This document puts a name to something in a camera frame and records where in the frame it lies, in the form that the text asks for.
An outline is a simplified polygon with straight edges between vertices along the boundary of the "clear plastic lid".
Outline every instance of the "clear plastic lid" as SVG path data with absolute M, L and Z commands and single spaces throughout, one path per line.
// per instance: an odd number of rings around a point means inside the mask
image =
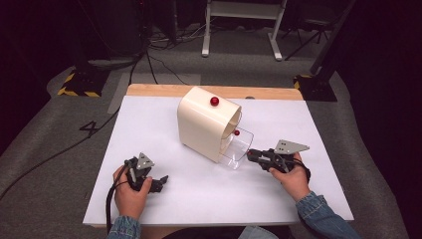
M 251 146 L 254 135 L 236 127 L 226 138 L 221 139 L 220 163 L 237 169 Z

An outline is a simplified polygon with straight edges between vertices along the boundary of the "denim jacket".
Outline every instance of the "denim jacket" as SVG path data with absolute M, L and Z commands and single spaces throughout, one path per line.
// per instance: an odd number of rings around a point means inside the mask
M 332 211 L 323 196 L 310 192 L 296 207 L 307 225 L 324 238 L 360 238 L 347 222 Z M 115 219 L 107 239 L 137 239 L 140 237 L 140 231 L 136 220 L 119 216 Z M 239 239 L 277 239 L 277 236 L 264 228 L 247 226 Z

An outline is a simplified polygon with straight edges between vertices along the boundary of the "white table leg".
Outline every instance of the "white table leg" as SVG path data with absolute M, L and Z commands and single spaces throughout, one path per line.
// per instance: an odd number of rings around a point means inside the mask
M 205 18 L 205 36 L 202 45 L 202 57 L 208 57 L 210 54 L 210 25 L 211 25 L 211 1 L 207 4 L 207 16 Z
M 280 23 L 282 22 L 282 19 L 283 19 L 283 14 L 285 14 L 286 2 L 287 1 L 285 0 L 280 5 L 279 14 L 276 20 L 276 24 L 274 25 L 273 33 L 268 34 L 271 48 L 273 48 L 274 57 L 276 58 L 277 61 L 281 61 L 283 58 L 282 54 L 280 53 L 279 46 L 277 45 L 276 37 L 277 37 L 277 33 L 279 32 Z

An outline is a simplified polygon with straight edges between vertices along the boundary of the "white board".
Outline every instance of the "white board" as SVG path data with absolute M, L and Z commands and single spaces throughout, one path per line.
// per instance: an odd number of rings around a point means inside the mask
M 125 159 L 145 153 L 155 162 L 150 176 L 168 175 L 160 193 L 150 193 L 139 219 L 150 226 L 275 225 L 299 222 L 294 200 L 279 181 L 245 159 L 237 170 L 216 164 L 180 143 L 180 98 L 125 96 L 84 224 L 106 225 L 106 195 L 112 174 Z M 306 102 L 231 100 L 242 106 L 239 127 L 254 134 L 251 148 L 268 150 L 279 139 L 308 145 L 301 152 L 312 173 L 310 188 L 323 194 L 345 220 L 350 208 Z M 112 202 L 111 221 L 118 216 Z

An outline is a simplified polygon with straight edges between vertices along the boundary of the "person's right hand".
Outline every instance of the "person's right hand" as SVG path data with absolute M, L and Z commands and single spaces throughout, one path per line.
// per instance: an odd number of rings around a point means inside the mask
M 298 152 L 294 154 L 294 158 L 302 160 Z M 271 167 L 270 172 L 282 183 L 286 191 L 297 202 L 311 192 L 308 187 L 307 174 L 301 166 L 296 165 L 289 173 L 282 173 Z
M 121 171 L 121 166 L 113 175 L 115 180 L 118 173 Z M 152 184 L 152 177 L 147 177 L 140 188 L 140 191 L 131 189 L 127 182 L 127 169 L 121 175 L 118 181 L 118 187 L 115 189 L 114 201 L 117 206 L 120 216 L 129 216 L 135 220 L 138 220 L 140 214 L 142 214 L 143 208 L 145 207 L 146 197 Z

